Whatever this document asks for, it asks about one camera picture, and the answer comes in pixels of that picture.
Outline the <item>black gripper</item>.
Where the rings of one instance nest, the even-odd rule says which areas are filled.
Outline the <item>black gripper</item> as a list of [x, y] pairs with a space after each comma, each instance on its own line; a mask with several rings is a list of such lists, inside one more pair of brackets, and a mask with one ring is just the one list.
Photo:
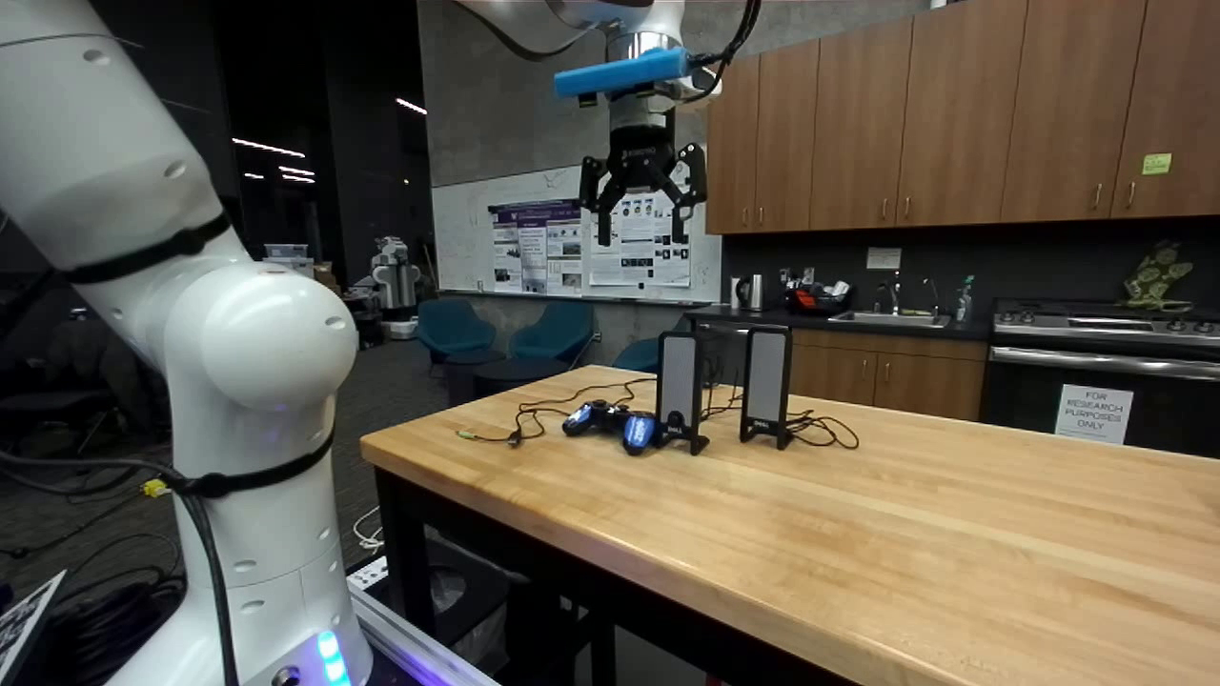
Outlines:
[[656, 94], [623, 94], [610, 103], [610, 156], [578, 164], [578, 206], [595, 213], [595, 240], [610, 242], [612, 203], [628, 189], [671, 198], [671, 240], [686, 242], [686, 220], [704, 203], [704, 147], [699, 141], [676, 151], [671, 110]]

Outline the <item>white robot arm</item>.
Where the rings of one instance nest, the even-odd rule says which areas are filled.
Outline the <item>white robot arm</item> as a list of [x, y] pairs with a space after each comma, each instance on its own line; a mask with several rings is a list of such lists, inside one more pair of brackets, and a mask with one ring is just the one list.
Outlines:
[[107, 686], [367, 686], [332, 490], [353, 317], [248, 255], [86, 0], [0, 0], [0, 211], [169, 383], [187, 590]]

